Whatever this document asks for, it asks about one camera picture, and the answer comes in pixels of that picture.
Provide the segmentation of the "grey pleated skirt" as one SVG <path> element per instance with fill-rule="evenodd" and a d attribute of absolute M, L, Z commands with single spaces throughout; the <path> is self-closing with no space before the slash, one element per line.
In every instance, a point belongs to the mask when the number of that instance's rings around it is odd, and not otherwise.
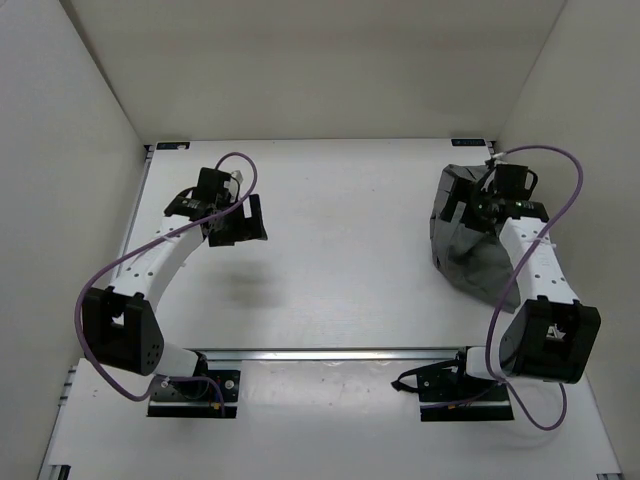
<path fill-rule="evenodd" d="M 471 187 L 488 171 L 484 165 L 468 169 L 468 195 Z M 442 202 L 438 188 L 430 216 L 432 261 L 437 270 L 456 289 L 494 306 L 510 278 L 513 268 L 496 233 L 481 233 L 462 225 L 462 217 L 451 223 L 439 219 Z"/>

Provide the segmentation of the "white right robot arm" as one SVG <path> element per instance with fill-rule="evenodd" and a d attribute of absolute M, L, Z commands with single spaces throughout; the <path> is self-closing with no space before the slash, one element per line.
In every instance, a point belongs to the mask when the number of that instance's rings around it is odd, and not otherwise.
<path fill-rule="evenodd" d="M 471 400 L 512 377 L 577 383 L 601 318 L 570 287 L 532 200 L 526 166 L 447 166 L 430 218 L 432 261 L 457 289 L 493 305 L 487 339 L 453 359 L 402 373 L 392 386 L 424 402 Z"/>

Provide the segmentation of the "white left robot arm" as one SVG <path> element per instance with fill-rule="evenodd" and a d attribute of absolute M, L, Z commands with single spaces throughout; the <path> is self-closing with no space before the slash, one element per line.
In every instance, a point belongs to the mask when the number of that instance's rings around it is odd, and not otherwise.
<path fill-rule="evenodd" d="M 202 244 L 233 246 L 267 237 L 257 194 L 226 186 L 177 195 L 156 236 L 119 259 L 123 271 L 105 288 L 90 279 L 79 294 L 74 327 L 85 358 L 119 395 L 142 402 L 156 386 L 188 398 L 213 383 L 202 353 L 165 341 L 156 309 L 188 257 Z"/>

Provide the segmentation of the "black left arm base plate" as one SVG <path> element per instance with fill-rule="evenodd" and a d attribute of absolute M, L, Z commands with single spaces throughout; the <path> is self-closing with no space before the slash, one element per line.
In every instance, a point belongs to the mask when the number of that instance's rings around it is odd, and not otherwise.
<path fill-rule="evenodd" d="M 241 387 L 241 371 L 214 369 L 210 382 L 170 382 L 156 387 L 150 396 L 147 416 L 151 418 L 235 419 Z"/>

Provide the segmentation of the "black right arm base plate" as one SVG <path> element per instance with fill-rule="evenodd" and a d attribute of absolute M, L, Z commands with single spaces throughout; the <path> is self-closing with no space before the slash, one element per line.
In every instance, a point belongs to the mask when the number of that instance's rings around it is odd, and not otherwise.
<path fill-rule="evenodd" d="M 453 359 L 421 367 L 416 373 L 421 421 L 512 421 L 513 410 L 504 385 L 471 377 L 465 362 Z"/>

